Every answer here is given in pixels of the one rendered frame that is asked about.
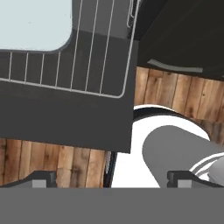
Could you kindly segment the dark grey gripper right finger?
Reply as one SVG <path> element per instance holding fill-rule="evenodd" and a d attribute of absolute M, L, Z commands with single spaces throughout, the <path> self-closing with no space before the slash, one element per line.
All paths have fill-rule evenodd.
<path fill-rule="evenodd" d="M 167 180 L 167 186 L 171 188 L 223 188 L 223 185 L 200 179 L 190 171 L 168 171 Z"/>

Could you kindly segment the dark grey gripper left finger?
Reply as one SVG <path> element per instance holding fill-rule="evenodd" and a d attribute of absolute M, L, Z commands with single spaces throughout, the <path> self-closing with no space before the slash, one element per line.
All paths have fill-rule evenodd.
<path fill-rule="evenodd" d="M 54 188 L 56 186 L 57 183 L 55 171 L 33 171 L 23 179 L 5 185 L 0 185 L 0 188 Z"/>

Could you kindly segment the white and black round object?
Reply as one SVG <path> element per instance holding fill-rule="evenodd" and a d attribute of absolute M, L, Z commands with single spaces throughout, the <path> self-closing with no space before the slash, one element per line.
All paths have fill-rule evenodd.
<path fill-rule="evenodd" d="M 224 188 L 224 148 L 212 143 L 199 124 L 171 108 L 137 105 L 130 152 L 110 153 L 103 185 L 166 188 L 168 171 L 189 171 Z"/>

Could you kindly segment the dark cupboard front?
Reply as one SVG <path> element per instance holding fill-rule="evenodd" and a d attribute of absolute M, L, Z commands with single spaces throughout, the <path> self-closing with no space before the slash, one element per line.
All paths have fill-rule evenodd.
<path fill-rule="evenodd" d="M 224 0 L 142 0 L 135 39 L 140 67 L 224 81 Z M 151 59 L 203 72 L 166 70 Z"/>

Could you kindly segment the pale blue baking tray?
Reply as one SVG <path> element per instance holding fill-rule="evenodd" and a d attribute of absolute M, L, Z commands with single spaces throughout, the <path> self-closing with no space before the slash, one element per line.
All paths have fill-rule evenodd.
<path fill-rule="evenodd" d="M 58 51 L 72 29 L 72 0 L 0 0 L 0 51 Z"/>

